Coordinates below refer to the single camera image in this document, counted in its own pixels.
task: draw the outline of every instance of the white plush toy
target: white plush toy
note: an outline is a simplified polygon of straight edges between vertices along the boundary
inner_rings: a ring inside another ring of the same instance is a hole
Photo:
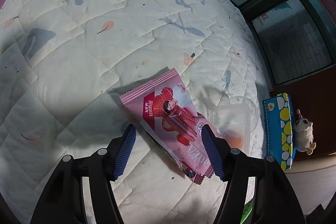
[[[313,143],[313,123],[302,117],[300,110],[296,111],[299,119],[294,126],[294,145],[296,150],[307,152],[308,155],[313,153],[316,143]]]

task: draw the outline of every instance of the pink snack bag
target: pink snack bag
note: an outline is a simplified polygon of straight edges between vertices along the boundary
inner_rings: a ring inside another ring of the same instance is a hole
[[[201,184],[204,176],[212,176],[201,137],[202,127],[210,123],[196,111],[175,69],[121,95],[120,99],[193,182]],[[210,127],[220,137],[211,124]]]

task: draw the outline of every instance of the clear plastic container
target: clear plastic container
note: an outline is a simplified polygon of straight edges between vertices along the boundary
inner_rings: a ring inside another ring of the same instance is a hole
[[[231,148],[239,148],[249,155],[250,135],[258,123],[255,104],[248,98],[227,98],[210,112],[209,121]]]

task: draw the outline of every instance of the blue tissue box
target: blue tissue box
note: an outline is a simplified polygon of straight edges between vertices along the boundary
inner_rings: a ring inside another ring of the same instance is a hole
[[[267,155],[272,155],[283,171],[290,169],[295,156],[293,145],[293,107],[290,95],[278,94],[262,102]]]

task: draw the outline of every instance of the white bedding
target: white bedding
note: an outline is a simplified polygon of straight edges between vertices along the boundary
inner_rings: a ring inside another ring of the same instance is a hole
[[[89,156],[120,136],[127,118],[134,121],[118,94],[167,68],[177,69],[206,117],[228,95],[250,98],[260,114],[268,89],[254,44],[229,0],[7,0],[0,11],[0,192],[7,204],[29,223],[61,157]],[[191,183],[137,128],[125,173],[112,183],[125,223],[212,223],[226,183],[216,176]],[[251,156],[261,157],[263,140],[259,118]],[[251,180],[247,201],[253,189]]]

